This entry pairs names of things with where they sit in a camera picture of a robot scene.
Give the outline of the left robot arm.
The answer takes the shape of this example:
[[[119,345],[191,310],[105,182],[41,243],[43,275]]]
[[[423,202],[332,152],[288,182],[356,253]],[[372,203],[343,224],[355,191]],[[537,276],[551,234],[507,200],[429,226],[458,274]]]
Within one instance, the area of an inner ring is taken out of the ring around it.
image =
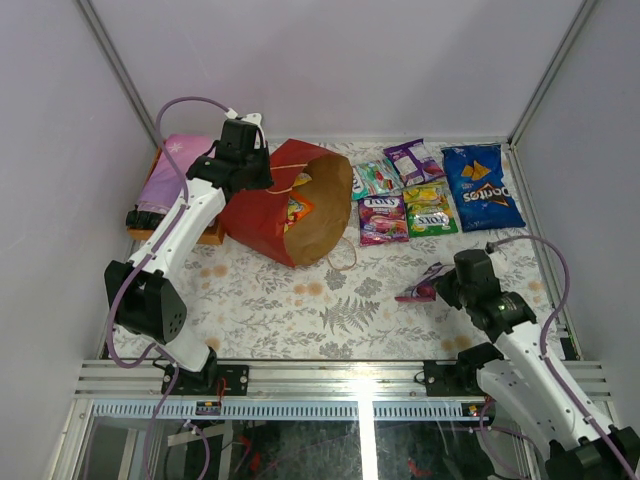
[[[186,385],[204,395],[217,387],[219,371],[211,364],[210,348],[187,326],[187,307],[174,282],[204,230],[235,194],[272,186],[261,114],[227,119],[214,154],[198,157],[185,180],[185,192],[151,237],[127,261],[107,266],[107,322],[150,341],[185,370]]]

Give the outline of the purple snack packet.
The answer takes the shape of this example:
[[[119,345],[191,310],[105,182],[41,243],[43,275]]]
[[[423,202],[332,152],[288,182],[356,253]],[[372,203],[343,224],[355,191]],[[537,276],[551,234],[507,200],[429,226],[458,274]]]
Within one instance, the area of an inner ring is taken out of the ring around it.
[[[405,187],[439,180],[445,172],[430,156],[422,139],[409,141],[383,150]]]
[[[420,277],[415,285],[407,287],[395,300],[401,303],[427,303],[437,299],[437,281],[454,269],[453,264],[436,262]]]

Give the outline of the teal Fox's candy bag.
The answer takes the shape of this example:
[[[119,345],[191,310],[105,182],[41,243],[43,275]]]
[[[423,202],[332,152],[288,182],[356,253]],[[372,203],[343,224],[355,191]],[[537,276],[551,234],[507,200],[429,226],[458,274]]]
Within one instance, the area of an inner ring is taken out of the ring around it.
[[[354,165],[352,171],[353,201],[372,196],[394,195],[403,188],[402,180],[386,158]]]

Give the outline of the purple Fox's candy bag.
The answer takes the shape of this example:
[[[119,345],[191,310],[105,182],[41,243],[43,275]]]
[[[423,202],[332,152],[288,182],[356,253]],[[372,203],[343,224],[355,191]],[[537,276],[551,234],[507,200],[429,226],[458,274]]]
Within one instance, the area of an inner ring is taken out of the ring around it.
[[[409,232],[401,196],[371,196],[358,201],[360,245],[408,242]]]

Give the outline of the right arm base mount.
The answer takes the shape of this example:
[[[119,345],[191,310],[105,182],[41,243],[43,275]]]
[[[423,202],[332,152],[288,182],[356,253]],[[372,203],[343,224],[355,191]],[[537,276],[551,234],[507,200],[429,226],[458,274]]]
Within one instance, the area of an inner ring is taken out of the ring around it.
[[[464,361],[424,360],[426,394],[430,397],[482,396],[476,371]]]

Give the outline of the green Fox's candy bag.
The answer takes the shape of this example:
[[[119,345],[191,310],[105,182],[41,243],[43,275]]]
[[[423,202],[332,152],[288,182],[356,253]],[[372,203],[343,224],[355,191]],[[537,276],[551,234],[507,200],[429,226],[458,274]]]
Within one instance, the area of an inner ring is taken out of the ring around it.
[[[406,188],[403,191],[403,200],[410,238],[458,232],[444,182],[430,182]]]

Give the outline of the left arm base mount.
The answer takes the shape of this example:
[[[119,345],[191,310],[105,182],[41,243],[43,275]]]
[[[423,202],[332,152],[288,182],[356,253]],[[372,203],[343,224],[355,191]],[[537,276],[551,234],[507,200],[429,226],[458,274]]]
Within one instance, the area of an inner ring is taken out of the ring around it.
[[[182,367],[171,395],[184,396],[245,396],[249,385],[250,367],[243,364],[220,364],[217,353],[209,348],[204,367],[190,372]]]

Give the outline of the red paper bag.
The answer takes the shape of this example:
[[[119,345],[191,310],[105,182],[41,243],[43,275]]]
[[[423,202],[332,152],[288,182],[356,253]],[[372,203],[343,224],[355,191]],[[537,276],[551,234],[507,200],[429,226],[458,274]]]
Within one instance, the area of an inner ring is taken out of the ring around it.
[[[226,234],[289,267],[309,266],[342,238],[351,214],[352,166],[345,156],[289,139],[271,155],[274,185],[233,196],[218,219]],[[293,194],[311,211],[286,228]]]

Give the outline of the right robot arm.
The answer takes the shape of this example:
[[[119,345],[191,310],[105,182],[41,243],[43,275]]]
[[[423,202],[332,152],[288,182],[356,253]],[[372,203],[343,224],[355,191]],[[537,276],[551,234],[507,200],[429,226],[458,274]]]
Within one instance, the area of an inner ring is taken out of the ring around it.
[[[466,313],[487,342],[458,353],[445,384],[496,401],[538,449],[551,479],[634,479],[639,436],[619,428],[551,351],[524,298],[501,287],[490,255],[464,250],[429,270],[437,297]]]

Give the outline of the blue Doritos chip bag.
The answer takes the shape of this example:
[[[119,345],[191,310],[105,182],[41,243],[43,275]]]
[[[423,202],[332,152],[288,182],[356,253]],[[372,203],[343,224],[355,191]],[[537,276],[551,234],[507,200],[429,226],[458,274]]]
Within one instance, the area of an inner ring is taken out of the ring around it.
[[[452,146],[441,152],[464,232],[525,226],[503,181],[500,144]]]

